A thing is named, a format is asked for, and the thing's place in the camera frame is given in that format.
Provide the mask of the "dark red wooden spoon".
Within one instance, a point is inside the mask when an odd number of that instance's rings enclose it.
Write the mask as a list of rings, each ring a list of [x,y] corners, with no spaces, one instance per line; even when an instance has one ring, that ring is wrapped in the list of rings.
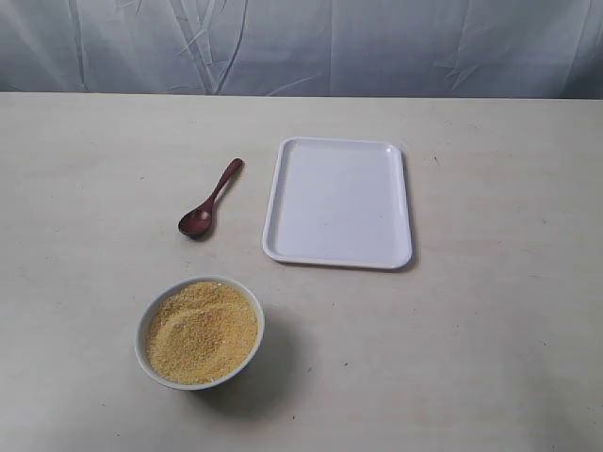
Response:
[[[178,231],[181,234],[190,238],[198,238],[210,230],[219,194],[243,166],[244,161],[241,158],[235,158],[229,163],[208,198],[180,219]]]

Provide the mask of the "white rectangular plastic tray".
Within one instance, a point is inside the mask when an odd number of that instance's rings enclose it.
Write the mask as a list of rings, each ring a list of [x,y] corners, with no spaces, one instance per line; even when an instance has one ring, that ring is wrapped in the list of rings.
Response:
[[[413,258],[401,149],[292,137],[279,149],[262,237],[272,260],[397,270]]]

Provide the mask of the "grey-white backdrop curtain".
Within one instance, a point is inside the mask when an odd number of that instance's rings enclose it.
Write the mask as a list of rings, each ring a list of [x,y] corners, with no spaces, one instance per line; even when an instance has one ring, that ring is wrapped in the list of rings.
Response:
[[[598,99],[598,1],[5,1],[4,91]]]

